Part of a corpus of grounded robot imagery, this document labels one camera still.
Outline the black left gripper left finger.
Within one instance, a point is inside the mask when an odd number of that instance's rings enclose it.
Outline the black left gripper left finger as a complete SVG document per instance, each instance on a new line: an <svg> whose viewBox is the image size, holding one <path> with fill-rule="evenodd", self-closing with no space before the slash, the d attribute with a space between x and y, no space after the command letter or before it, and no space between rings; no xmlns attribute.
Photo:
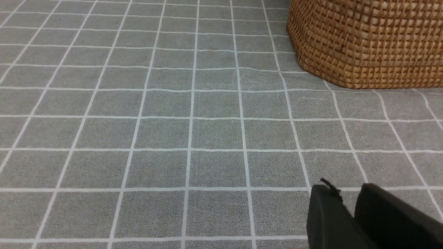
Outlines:
<svg viewBox="0 0 443 249"><path fill-rule="evenodd" d="M340 190L326 179L313 185L307 216L310 249L376 249L343 203Z"/></svg>

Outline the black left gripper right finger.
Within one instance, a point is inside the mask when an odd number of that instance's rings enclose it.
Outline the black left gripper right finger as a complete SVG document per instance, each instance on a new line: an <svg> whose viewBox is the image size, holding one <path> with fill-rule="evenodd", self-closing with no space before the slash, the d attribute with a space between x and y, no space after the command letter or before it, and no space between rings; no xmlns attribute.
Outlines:
<svg viewBox="0 0 443 249"><path fill-rule="evenodd" d="M443 225L373 183L364 183L354 220L380 249L441 249Z"/></svg>

